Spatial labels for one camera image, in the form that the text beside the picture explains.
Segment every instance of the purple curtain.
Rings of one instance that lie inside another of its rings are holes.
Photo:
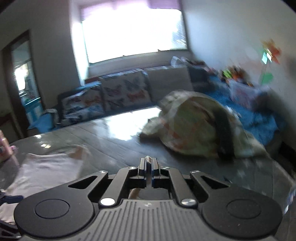
[[[151,9],[178,9],[181,10],[179,0],[105,0],[100,4],[82,9],[82,20],[100,12],[115,10],[119,7],[149,7]]]

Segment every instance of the blue blanket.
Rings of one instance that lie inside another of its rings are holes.
[[[267,145],[272,140],[276,130],[281,131],[286,126],[283,118],[269,109],[261,112],[252,112],[234,103],[229,97],[219,91],[206,92],[205,94],[214,98],[222,105],[227,105],[240,113],[242,116],[240,121],[244,129],[251,132],[263,145]]]

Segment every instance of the bright window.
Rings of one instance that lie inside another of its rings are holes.
[[[90,63],[158,50],[187,49],[182,13],[148,0],[117,0],[82,9]]]

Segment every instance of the brown door frame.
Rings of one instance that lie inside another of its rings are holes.
[[[35,77],[35,83],[38,89],[38,93],[41,97],[41,104],[42,107],[44,108],[44,103],[42,101],[42,96],[41,93],[39,91],[39,85],[38,85],[38,81],[36,78],[36,74],[35,74],[35,65],[34,65],[34,60],[33,60],[33,55],[32,55],[32,47],[31,47],[31,41],[30,41],[30,30],[27,30],[26,32],[22,33],[21,35],[19,35],[16,39],[14,39],[13,41],[11,41],[3,50],[2,50],[2,58],[3,58],[3,68],[4,68],[4,79],[5,79],[5,83],[7,86],[7,90],[8,90],[8,95],[10,98],[10,102],[12,105],[12,109],[13,112],[15,114],[15,117],[17,119],[17,122],[20,126],[20,129],[22,131],[22,134],[24,135],[24,137],[28,137],[27,134],[27,129],[30,125],[28,119],[27,119],[27,115],[26,115],[26,110],[22,105],[20,96],[19,96],[19,91],[18,91],[18,87],[17,87],[17,82],[15,79],[15,75],[14,73],[14,67],[13,67],[13,62],[12,62],[12,55],[11,52],[13,49],[15,49],[17,46],[21,45],[23,42],[25,41],[29,41],[29,51],[30,51],[30,55],[31,55],[31,61],[32,61],[32,67],[33,67],[33,74]]]

